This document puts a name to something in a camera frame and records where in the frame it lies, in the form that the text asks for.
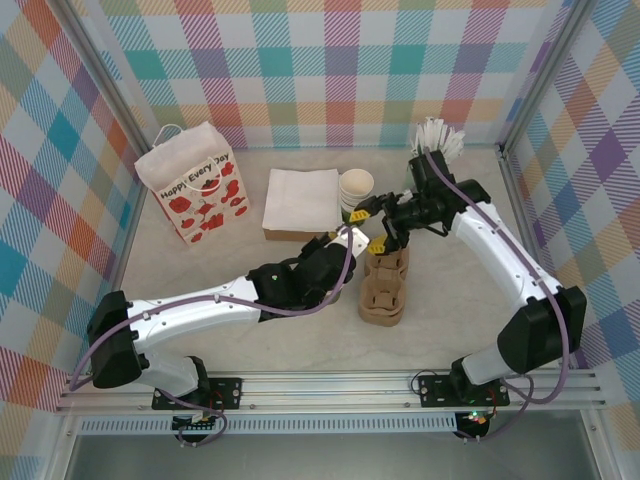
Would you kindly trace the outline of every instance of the gift bag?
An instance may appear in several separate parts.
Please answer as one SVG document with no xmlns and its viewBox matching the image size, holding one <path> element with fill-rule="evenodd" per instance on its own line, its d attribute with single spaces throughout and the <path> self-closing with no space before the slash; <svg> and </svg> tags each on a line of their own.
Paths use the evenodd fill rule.
<svg viewBox="0 0 640 480">
<path fill-rule="evenodd" d="M 169 127 L 180 133 L 156 145 Z M 135 166 L 140 180 L 188 244 L 199 242 L 249 209 L 233 151 L 208 122 L 188 130 L 165 125 L 152 150 Z"/>
</svg>

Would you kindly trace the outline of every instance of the table surface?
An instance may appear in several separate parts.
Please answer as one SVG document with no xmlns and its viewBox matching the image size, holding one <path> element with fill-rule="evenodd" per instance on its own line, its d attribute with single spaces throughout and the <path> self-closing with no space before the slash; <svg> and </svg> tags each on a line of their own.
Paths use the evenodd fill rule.
<svg viewBox="0 0 640 480">
<path fill-rule="evenodd" d="M 269 169 L 364 168 L 374 193 L 402 188 L 407 150 L 302 149 L 235 152 L 250 214 L 187 246 L 148 195 L 122 289 L 128 299 L 163 298 L 210 288 L 264 263 L 299 253 L 300 243 L 266 241 L 262 216 Z M 468 149 L 450 166 L 458 181 L 474 178 L 489 192 L 517 236 L 511 204 L 492 149 Z M 371 238 L 383 232 L 369 220 Z M 261 324 L 227 325 L 185 335 L 166 344 L 202 358 L 209 371 L 392 370 L 448 368 L 452 361 L 493 343 L 509 320 L 501 291 L 460 240 L 426 231 L 411 235 L 407 303 L 392 328 L 363 322 L 357 304 L 362 263 L 340 300 L 306 317 Z"/>
</svg>

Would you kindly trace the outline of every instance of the plaid fabric backdrop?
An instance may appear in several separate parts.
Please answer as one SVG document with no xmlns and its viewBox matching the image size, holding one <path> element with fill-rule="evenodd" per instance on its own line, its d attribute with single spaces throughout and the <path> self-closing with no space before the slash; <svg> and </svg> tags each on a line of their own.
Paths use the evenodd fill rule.
<svg viewBox="0 0 640 480">
<path fill-rule="evenodd" d="M 598 372 L 638 478 L 640 2 L 600 0 L 512 153 L 545 267 L 588 296 L 577 358 Z"/>
<path fill-rule="evenodd" d="M 545 39 L 540 20 L 561 0 L 85 3 L 74 0 L 150 138 L 210 120 L 235 147 L 406 145 L 427 115 L 492 144 L 564 18 Z"/>
<path fill-rule="evenodd" d="M 45 0 L 0 1 L 0 479 L 49 420 L 110 279 L 136 155 Z"/>
</svg>

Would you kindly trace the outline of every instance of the paper bag handle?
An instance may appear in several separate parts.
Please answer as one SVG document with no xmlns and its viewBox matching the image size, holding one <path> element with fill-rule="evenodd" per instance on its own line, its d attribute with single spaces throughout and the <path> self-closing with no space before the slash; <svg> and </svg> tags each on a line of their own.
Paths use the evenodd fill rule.
<svg viewBox="0 0 640 480">
<path fill-rule="evenodd" d="M 157 147 L 156 143 L 158 142 L 158 139 L 160 138 L 160 135 L 162 135 L 162 133 L 164 132 L 164 129 L 167 128 L 167 127 L 177 128 L 178 130 L 180 130 L 180 133 L 184 132 L 184 130 L 182 129 L 182 127 L 180 125 L 176 125 L 175 123 L 167 123 L 166 125 L 163 125 L 163 127 L 158 132 L 158 135 L 156 135 L 156 139 L 151 144 L 151 148 L 156 148 Z M 213 161 L 213 158 L 211 158 L 211 157 L 207 157 L 207 160 L 211 160 L 211 163 L 213 163 L 216 166 L 216 168 L 218 169 L 218 175 L 220 176 L 220 182 L 218 182 L 218 185 L 216 185 L 214 188 L 205 188 L 205 189 L 195 188 L 195 187 L 192 187 L 191 185 L 189 185 L 186 181 L 184 181 L 184 177 L 182 177 L 183 183 L 185 184 L 185 186 L 187 188 L 190 188 L 191 190 L 195 190 L 196 192 L 215 192 L 217 189 L 220 188 L 220 185 L 222 185 L 222 171 L 220 170 L 220 166 L 217 163 L 215 163 Z"/>
</svg>

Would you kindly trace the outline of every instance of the stack of cups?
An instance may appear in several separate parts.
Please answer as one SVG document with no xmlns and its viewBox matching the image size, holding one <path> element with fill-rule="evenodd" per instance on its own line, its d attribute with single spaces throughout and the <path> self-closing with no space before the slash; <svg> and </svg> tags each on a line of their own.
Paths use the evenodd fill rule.
<svg viewBox="0 0 640 480">
<path fill-rule="evenodd" d="M 366 170 L 354 168 L 340 176 L 340 208 L 342 220 L 349 221 L 355 207 L 368 198 L 373 190 L 373 177 Z"/>
</svg>

